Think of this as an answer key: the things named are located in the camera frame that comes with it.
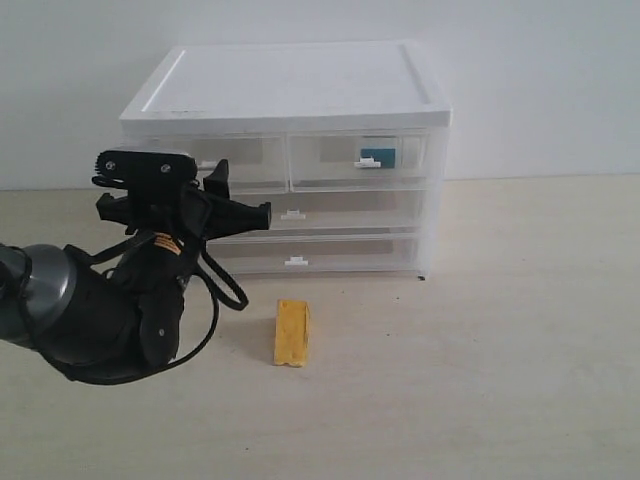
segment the white drawer handle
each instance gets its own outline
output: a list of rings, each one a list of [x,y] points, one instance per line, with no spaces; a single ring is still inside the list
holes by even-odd
[[[284,261],[287,267],[306,267],[309,265],[309,260],[305,260],[304,257],[291,257],[289,260]]]
[[[300,213],[300,210],[287,210],[287,213],[280,215],[280,220],[306,220],[307,215]]]
[[[358,162],[353,162],[356,168],[381,168],[382,162],[376,162],[373,157],[361,158]]]

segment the white storage cabinet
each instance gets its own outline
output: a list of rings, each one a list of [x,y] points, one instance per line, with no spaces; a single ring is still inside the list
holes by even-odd
[[[389,41],[178,47],[120,120],[272,202],[270,231],[210,243],[231,273],[426,276],[450,117],[420,45]]]

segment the table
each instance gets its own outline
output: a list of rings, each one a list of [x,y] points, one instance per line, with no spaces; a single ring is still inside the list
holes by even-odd
[[[4,192],[8,244],[121,239],[96,191]],[[193,362],[117,388],[0,345],[0,476],[635,479],[640,176],[447,182],[432,278],[244,279]],[[271,366],[278,298],[310,362]],[[185,349],[207,327],[188,291]]]

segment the sponge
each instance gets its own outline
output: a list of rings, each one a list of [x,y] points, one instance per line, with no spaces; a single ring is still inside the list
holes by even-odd
[[[279,300],[276,317],[274,363],[304,367],[309,346],[309,305],[300,300]]]

